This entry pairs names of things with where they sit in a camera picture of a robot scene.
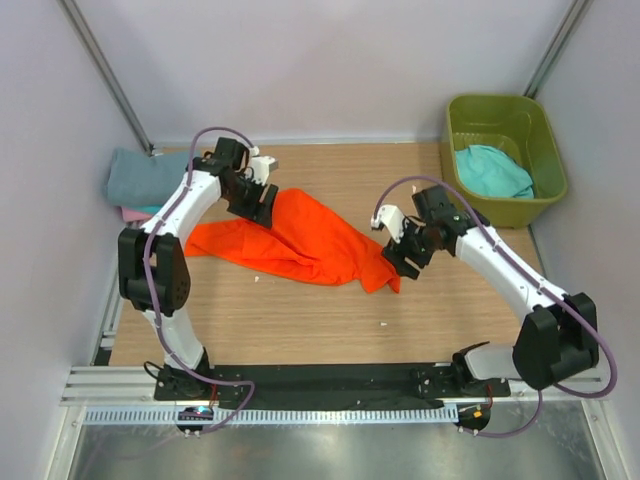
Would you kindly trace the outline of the orange t-shirt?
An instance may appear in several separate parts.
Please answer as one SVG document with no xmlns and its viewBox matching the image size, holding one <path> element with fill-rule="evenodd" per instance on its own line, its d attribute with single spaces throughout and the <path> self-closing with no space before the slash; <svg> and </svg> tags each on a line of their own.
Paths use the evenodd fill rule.
<svg viewBox="0 0 640 480">
<path fill-rule="evenodd" d="M 379 243 L 297 188 L 276 195 L 271 227 L 241 218 L 199 224 L 184 251 L 307 284 L 359 281 L 369 294 L 401 290 L 401 278 Z"/>
</svg>

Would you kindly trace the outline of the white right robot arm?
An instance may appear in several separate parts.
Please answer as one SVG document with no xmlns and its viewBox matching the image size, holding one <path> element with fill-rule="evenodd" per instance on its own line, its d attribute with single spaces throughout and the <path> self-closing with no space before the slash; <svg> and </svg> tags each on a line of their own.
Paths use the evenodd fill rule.
<svg viewBox="0 0 640 480">
<path fill-rule="evenodd" d="M 456 207 L 449 199 L 453 192 L 437 185 L 413 194 L 415 217 L 378 201 L 370 225 L 388 231 L 382 255 L 399 276 L 417 279 L 435 252 L 446 251 L 480 274 L 519 318 L 514 344 L 483 342 L 453 355 L 454 390 L 472 396 L 488 380 L 518 379 L 541 391 L 596 367 L 594 302 L 548 282 L 504 243 L 483 214 L 468 202 Z"/>
</svg>

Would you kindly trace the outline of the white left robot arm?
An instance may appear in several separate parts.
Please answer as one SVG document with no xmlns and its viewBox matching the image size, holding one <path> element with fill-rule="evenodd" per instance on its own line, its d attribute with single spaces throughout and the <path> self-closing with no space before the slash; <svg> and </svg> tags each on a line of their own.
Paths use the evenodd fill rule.
<svg viewBox="0 0 640 480">
<path fill-rule="evenodd" d="M 186 243 L 206 211 L 220 200 L 228 212 L 264 227 L 272 224 L 278 167 L 258 147 L 221 137 L 214 150 L 189 155 L 185 173 L 159 212 L 118 237 L 120 295 L 149 321 L 164 351 L 156 375 L 158 400 L 199 400 L 216 386 L 206 348 L 186 308 L 191 278 Z"/>
</svg>

